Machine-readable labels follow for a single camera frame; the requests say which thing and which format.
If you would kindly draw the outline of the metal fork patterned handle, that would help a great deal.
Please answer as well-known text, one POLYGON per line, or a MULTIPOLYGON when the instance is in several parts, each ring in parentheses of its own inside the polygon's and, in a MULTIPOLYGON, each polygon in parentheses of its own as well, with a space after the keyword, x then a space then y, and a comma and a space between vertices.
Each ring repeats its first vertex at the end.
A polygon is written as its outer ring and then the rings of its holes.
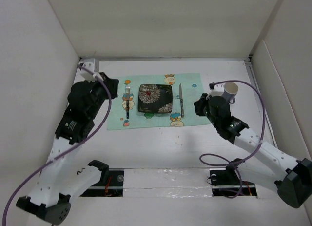
POLYGON ((126 118, 129 119, 129 98, 130 98, 130 86, 125 86, 125 93, 126 93, 126 118))

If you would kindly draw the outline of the steak knife patterned handle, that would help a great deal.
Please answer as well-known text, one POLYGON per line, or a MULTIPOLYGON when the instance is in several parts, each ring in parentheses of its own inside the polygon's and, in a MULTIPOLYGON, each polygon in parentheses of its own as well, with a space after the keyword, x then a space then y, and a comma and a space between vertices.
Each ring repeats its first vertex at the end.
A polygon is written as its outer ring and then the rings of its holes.
POLYGON ((184 103, 183 103, 183 95, 182 95, 182 84, 179 84, 179 99, 180 99, 180 109, 181 109, 181 117, 184 117, 184 103))

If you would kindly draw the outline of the green cartoon print cloth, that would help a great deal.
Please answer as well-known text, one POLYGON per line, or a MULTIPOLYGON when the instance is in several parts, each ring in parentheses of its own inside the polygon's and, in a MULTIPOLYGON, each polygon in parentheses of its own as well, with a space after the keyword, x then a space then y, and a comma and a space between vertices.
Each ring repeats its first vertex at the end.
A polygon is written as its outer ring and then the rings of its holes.
POLYGON ((132 75, 120 78, 118 97, 113 100, 107 121, 108 130, 122 130, 150 127, 179 127, 209 124, 195 114, 194 102, 204 92, 199 73, 132 75), (179 84, 182 84, 184 117, 181 117, 179 84), (142 84, 167 84, 173 89, 172 112, 167 114, 138 112, 138 92, 142 84), (125 86, 130 86, 129 119, 126 118, 125 86))

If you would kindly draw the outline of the purple ceramic mug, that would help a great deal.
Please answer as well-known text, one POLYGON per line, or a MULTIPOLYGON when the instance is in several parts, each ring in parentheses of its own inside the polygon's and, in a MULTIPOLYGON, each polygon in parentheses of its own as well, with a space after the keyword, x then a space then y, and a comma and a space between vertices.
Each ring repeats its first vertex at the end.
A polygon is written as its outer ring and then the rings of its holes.
POLYGON ((222 97, 230 104, 235 103, 235 96, 237 95, 239 88, 234 82, 227 82, 224 84, 224 92, 222 97))

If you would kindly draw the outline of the black floral square plate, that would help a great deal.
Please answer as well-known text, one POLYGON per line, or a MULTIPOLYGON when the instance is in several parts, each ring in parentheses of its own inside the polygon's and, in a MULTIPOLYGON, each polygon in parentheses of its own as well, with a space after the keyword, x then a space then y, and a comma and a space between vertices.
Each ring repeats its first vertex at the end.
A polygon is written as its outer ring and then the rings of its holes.
POLYGON ((138 92, 138 112, 167 114, 172 112, 173 89, 167 84, 142 84, 138 92))

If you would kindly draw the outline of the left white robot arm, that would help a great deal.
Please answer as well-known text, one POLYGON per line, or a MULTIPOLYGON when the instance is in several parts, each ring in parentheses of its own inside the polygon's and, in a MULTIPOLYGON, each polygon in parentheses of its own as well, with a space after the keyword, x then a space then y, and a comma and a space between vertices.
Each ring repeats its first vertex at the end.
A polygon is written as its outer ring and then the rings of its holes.
POLYGON ((47 164, 39 172, 33 190, 19 197, 16 206, 53 226, 60 225, 68 216, 71 203, 94 184, 104 185, 109 178, 109 166, 92 160, 78 172, 73 183, 66 185, 67 175, 77 152, 99 128, 94 119, 104 101, 118 96, 118 79, 101 72, 91 80, 72 85, 68 104, 55 131, 47 164))

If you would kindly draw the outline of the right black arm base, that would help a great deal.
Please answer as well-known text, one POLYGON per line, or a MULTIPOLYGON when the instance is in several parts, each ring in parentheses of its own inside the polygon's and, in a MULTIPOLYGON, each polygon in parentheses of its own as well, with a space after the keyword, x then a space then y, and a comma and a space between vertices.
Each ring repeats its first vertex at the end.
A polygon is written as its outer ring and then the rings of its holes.
POLYGON ((240 181, 237 172, 231 167, 209 168, 206 182, 212 188, 213 197, 233 198, 236 194, 258 196, 255 184, 245 180, 240 181))

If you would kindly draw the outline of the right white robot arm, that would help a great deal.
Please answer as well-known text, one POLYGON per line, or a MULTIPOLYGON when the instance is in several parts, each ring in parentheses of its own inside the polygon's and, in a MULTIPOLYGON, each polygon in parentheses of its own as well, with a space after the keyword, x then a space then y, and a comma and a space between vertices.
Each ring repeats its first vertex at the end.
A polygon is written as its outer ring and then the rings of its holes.
POLYGON ((223 139, 250 153, 246 158, 229 162, 232 168, 225 172, 229 183, 241 181, 246 161, 255 157, 269 171, 249 169, 245 175, 253 183, 277 192, 281 200, 293 208, 300 208, 311 196, 310 160, 304 158, 300 161, 263 141, 245 122, 231 115, 230 105, 222 96, 204 93, 194 103, 194 107, 195 113, 207 117, 223 139))

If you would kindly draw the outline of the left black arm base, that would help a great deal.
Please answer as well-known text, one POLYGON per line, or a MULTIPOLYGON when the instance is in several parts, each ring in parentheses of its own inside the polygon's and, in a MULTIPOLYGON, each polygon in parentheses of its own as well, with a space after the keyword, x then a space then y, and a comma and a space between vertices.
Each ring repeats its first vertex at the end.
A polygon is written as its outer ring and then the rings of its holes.
POLYGON ((110 169, 106 182, 98 182, 89 187, 81 197, 122 197, 124 169, 110 169))

